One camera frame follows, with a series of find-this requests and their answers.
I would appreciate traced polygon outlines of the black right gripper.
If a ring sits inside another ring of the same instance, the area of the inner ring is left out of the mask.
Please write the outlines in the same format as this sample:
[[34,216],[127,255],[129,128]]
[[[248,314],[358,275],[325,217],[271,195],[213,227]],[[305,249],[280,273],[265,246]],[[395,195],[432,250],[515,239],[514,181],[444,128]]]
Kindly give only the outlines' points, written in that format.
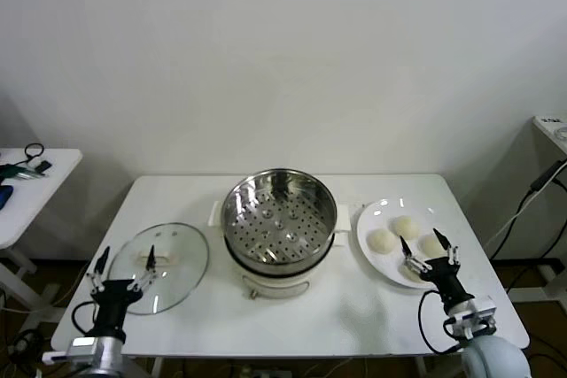
[[433,229],[433,232],[447,257],[433,258],[424,262],[413,254],[406,240],[401,236],[404,264],[412,273],[420,275],[422,280],[435,285],[445,307],[455,307],[473,298],[457,277],[460,270],[459,248],[453,246],[447,237],[436,228]]

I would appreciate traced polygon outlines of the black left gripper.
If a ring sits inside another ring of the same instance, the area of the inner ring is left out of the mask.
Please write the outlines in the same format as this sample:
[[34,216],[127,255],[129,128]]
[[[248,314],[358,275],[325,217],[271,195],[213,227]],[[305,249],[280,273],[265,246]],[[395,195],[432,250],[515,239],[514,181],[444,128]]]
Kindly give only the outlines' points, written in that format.
[[134,280],[106,280],[103,273],[109,257],[107,246],[97,259],[94,269],[87,273],[91,284],[90,293],[97,304],[97,316],[90,330],[92,337],[112,337],[121,343],[126,342],[123,323],[128,307],[140,300],[140,292],[145,291],[156,279],[155,247],[150,248],[144,273]]

